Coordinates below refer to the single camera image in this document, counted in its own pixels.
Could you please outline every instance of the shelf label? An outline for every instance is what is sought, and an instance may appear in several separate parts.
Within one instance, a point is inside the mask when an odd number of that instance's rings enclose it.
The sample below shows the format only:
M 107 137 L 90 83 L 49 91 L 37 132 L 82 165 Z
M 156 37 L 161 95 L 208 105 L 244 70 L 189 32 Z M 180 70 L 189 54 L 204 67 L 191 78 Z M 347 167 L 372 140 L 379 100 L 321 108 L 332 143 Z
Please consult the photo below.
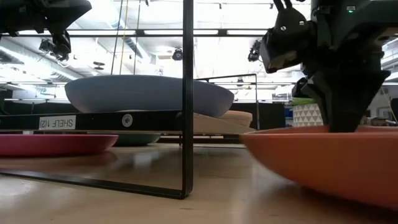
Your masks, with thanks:
M 41 117 L 39 130 L 74 130 L 76 115 Z

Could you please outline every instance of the wooden floor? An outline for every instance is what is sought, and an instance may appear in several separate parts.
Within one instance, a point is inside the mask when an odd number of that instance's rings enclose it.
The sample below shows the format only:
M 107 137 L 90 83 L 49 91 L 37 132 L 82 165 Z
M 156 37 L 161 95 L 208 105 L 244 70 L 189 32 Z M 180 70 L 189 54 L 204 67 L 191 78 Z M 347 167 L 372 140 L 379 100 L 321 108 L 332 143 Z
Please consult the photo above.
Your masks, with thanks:
M 0 159 L 1 168 L 180 187 L 176 145 L 117 148 L 90 157 Z M 398 213 L 301 188 L 238 147 L 195 149 L 195 186 L 173 200 L 0 175 L 0 223 L 398 223 Z

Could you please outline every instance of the sticker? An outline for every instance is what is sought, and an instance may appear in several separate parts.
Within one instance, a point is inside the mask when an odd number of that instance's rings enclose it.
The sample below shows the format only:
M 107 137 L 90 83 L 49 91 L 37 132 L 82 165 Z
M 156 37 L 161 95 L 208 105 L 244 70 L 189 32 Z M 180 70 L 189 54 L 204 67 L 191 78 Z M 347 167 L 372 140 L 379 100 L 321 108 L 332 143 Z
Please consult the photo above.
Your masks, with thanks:
M 347 6 L 347 10 L 352 10 L 352 11 L 355 11 L 356 10 L 356 7 L 355 6 Z
M 130 127 L 132 125 L 132 116 L 129 114 L 125 114 L 122 118 L 122 124 L 126 128 Z
M 74 130 L 76 115 L 41 117 L 39 130 Z

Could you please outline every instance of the black metal frame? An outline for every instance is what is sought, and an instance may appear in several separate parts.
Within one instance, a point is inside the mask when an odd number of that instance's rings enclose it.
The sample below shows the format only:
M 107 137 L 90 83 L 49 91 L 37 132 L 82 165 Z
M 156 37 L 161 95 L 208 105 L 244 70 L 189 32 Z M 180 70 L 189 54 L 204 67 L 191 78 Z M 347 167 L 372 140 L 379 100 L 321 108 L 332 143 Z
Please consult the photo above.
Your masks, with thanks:
M 146 34 L 146 30 L 157 31 L 157 30 L 169 30 L 169 31 L 184 31 L 184 29 L 126 29 L 127 32 L 135 31 L 135 34 L 70 34 L 69 37 L 81 37 L 81 38 L 95 38 L 95 37 L 183 37 L 182 34 Z M 268 31 L 268 29 L 194 29 L 194 30 L 217 30 L 217 34 L 195 34 L 194 37 L 258 37 L 261 38 Z M 98 29 L 68 29 L 67 31 L 103 31 Z M 229 34 L 228 31 L 264 31 L 261 34 Z M 19 34 L 19 37 L 52 37 L 50 34 Z M 9 34 L 3 34 L 3 37 L 10 37 Z
M 74 114 L 76 115 L 76 130 L 73 130 L 182 132 L 182 188 L 180 190 L 10 169 L 0 169 L 0 174 L 158 197 L 176 199 L 187 197 L 193 188 L 193 0 L 183 2 L 183 49 L 182 111 Z M 133 118 L 133 123 L 128 128 L 122 122 L 124 114 L 129 114 Z M 62 115 L 65 114 L 0 116 L 0 130 L 40 130 L 40 117 Z

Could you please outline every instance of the bowl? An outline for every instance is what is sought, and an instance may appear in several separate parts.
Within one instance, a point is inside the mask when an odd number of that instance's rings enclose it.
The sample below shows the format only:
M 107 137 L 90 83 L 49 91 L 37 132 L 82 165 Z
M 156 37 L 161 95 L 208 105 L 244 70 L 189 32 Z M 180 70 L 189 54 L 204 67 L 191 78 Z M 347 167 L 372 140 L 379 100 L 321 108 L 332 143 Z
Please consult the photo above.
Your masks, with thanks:
M 113 146 L 117 135 L 90 134 L 0 134 L 0 156 L 82 156 Z
M 84 113 L 122 110 L 181 110 L 182 79 L 153 75 L 103 75 L 65 85 L 70 103 Z M 193 82 L 193 112 L 223 116 L 234 95 L 205 82 Z
M 88 134 L 114 134 L 118 135 L 119 138 L 114 144 L 116 147 L 128 147 L 128 146 L 146 146 L 148 144 L 152 144 L 157 142 L 161 134 L 157 133 L 93 133 L 89 132 Z
M 398 210 L 398 128 L 327 126 L 272 129 L 241 135 L 268 169 L 301 185 Z

